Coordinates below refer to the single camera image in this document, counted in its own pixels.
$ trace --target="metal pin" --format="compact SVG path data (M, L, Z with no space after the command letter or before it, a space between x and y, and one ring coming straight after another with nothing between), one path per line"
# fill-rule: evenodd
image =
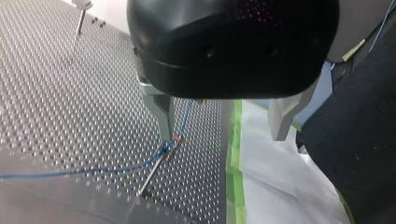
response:
M156 150L155 153L158 153L159 150L163 149L165 146L165 142L162 142L160 144L160 146L158 147L158 149ZM160 167L161 162L163 161L163 158L166 155L161 155L161 157L157 160L157 162L155 162L154 167L152 168L151 172L148 175L148 178L146 179L145 183L143 184L142 188L140 188L140 190L137 192L137 196L142 196L142 194L144 193L146 187L149 184L149 181L151 180L151 178L154 176L155 171L158 169L158 167Z
M84 17L85 17L85 12L86 9L81 10L81 14L79 15L79 21L78 21L78 27L77 27L77 35L81 35L81 28L82 28L82 23L84 22Z

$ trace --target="black plastic cover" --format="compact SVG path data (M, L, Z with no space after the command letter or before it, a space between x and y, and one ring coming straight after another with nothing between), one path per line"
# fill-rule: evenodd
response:
M308 88L338 24L336 0L129 0L144 75L187 98L276 98Z

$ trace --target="metal pegboard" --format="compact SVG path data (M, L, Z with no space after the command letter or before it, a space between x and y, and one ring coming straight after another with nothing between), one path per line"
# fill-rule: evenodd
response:
M78 14L56 0L0 7L2 155L46 172L144 162L160 138L137 86L132 45L89 17L76 39ZM154 202L204 223L225 222L224 104L194 105L185 141L148 188ZM187 101L175 105L177 127ZM79 181L130 201L148 174L149 167Z

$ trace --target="blue cable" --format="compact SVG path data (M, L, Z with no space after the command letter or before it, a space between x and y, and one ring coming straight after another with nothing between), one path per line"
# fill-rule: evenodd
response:
M381 27L379 28L378 34L376 34L375 40L374 40L372 46L370 47L368 53L370 53L370 52L373 50L374 45L375 45L376 41L377 41L378 38L379 38L379 35L381 35L382 29L384 28L385 22L387 21L388 15L389 15L389 13L390 13L390 10L391 10L392 7L393 7L394 2L395 2L395 0L392 0L392 1L390 2L390 5L389 5L388 10L387 10L387 14L385 14L384 20L382 20Z
M181 123L180 130L178 135L181 136L184 133L187 119L189 117L190 111L191 111L191 106L192 106L192 101L189 102L186 113L184 115L184 119ZM87 168L81 168L79 170L75 171L66 171L66 172L58 172L58 173L49 173L49 174L15 174L15 175L0 175L0 180L5 180L5 179L39 179L39 178L49 178L49 177L60 177L60 176L66 176L66 175L83 175L83 174L88 174L88 173L94 173L94 172L100 172L100 173L122 173L122 172L132 172L135 170L142 169L150 164L152 164L154 161L156 161L158 158L161 157L161 155L166 154L169 150L169 148L175 143L175 140L172 140L171 142L168 142L165 147L156 153L152 155L147 161L138 164L136 166L129 166L125 168L120 168L120 169L110 169L110 168L94 168L94 169L87 169Z

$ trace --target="white plastic sheet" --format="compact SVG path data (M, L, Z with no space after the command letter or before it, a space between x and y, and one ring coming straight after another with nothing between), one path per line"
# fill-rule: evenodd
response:
M295 146L296 130L274 142L267 111L242 102L239 169L243 174L247 224L349 223L327 177Z

